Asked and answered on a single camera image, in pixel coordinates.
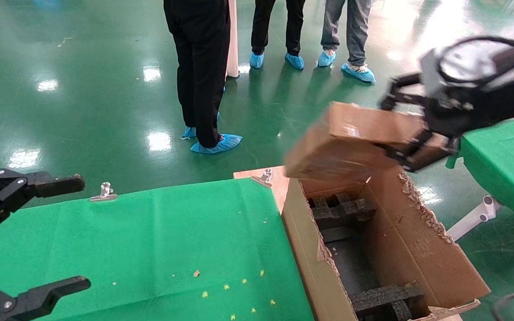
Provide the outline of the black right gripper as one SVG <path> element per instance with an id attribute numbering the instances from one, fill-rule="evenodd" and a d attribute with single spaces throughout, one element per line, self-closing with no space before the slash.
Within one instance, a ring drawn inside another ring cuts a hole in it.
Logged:
<path id="1" fill-rule="evenodd" d="M 424 108 L 425 129 L 404 144 L 375 144 L 406 172 L 415 173 L 457 154 L 460 136 L 514 118 L 514 73 L 502 76 L 501 85 L 448 85 L 438 71 L 424 69 L 427 97 L 407 94 L 402 88 L 422 84 L 422 74 L 390 79 L 380 110 L 393 111 L 400 103 Z"/>

